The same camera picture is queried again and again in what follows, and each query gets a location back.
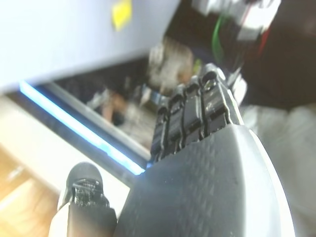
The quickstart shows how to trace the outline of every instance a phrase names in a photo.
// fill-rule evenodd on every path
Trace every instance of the back of robotic hand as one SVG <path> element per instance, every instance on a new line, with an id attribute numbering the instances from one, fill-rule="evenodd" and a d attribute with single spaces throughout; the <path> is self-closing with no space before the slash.
<path id="1" fill-rule="evenodd" d="M 277 173 L 216 66 L 162 103 L 151 153 L 118 222 L 98 171 L 71 171 L 57 213 L 66 210 L 64 236 L 295 236 Z"/>

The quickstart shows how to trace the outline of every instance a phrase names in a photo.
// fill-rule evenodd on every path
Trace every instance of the wooden floor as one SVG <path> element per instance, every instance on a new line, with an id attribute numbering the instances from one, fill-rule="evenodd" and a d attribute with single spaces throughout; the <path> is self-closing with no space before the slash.
<path id="1" fill-rule="evenodd" d="M 0 237 L 47 237 L 57 201 L 0 147 Z"/>

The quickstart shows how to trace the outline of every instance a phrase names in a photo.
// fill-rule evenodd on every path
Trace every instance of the yellow sticky note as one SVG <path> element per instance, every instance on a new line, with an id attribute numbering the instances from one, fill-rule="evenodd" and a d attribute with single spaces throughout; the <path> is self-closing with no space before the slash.
<path id="1" fill-rule="evenodd" d="M 112 21 L 117 31 L 121 30 L 132 18 L 131 0 L 121 0 L 112 8 Z"/>

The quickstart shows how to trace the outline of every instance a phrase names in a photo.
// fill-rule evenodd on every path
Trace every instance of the green cable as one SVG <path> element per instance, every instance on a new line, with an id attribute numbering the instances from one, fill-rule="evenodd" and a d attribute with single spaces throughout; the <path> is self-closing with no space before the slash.
<path id="1" fill-rule="evenodd" d="M 221 27 L 223 19 L 224 19 L 224 15 L 220 15 L 216 22 L 215 29 L 213 32 L 213 37 L 212 37 L 212 51 L 214 54 L 215 61 L 217 63 L 221 63 L 224 59 L 224 50 L 222 48 L 221 42 L 218 37 L 219 28 Z"/>

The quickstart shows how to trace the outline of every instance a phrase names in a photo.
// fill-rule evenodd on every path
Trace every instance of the glowing led light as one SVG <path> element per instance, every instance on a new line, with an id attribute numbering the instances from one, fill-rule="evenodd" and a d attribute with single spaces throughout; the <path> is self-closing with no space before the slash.
<path id="1" fill-rule="evenodd" d="M 54 116 L 56 119 L 61 121 L 64 125 L 70 128 L 72 131 L 77 133 L 79 136 L 84 138 L 86 141 L 106 152 L 109 157 L 115 160 L 117 163 L 123 165 L 129 171 L 135 175 L 139 175 L 144 172 L 138 164 L 133 162 L 130 158 L 125 156 L 115 147 L 110 145 L 108 142 L 103 140 L 100 136 L 92 132 L 89 128 L 84 126 L 81 122 L 76 120 L 70 114 L 62 110 L 60 107 L 55 105 L 52 101 L 46 98 L 43 94 L 37 91 L 35 88 L 30 86 L 26 82 L 20 82 L 20 91 L 34 101 L 36 104 L 41 106 L 44 110 Z"/>

